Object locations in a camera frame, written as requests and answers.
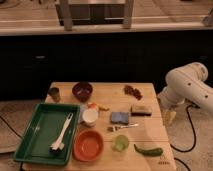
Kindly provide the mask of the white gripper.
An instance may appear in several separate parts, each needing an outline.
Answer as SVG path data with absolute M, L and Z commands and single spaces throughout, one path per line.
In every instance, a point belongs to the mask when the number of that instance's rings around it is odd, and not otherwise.
M 176 108 L 185 102 L 185 98 L 175 92 L 171 87 L 164 87 L 157 95 L 157 98 L 164 109 Z M 162 117 L 164 125 L 169 126 L 176 117 L 176 112 L 174 110 L 164 110 Z

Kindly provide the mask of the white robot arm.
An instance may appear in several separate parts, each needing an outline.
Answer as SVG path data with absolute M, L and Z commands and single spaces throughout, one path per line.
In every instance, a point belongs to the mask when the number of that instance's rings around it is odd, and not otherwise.
M 207 78 L 208 70 L 199 62 L 172 69 L 166 74 L 166 86 L 157 95 L 165 126 L 172 123 L 176 116 L 175 108 L 185 100 L 213 114 L 213 88 L 205 84 Z

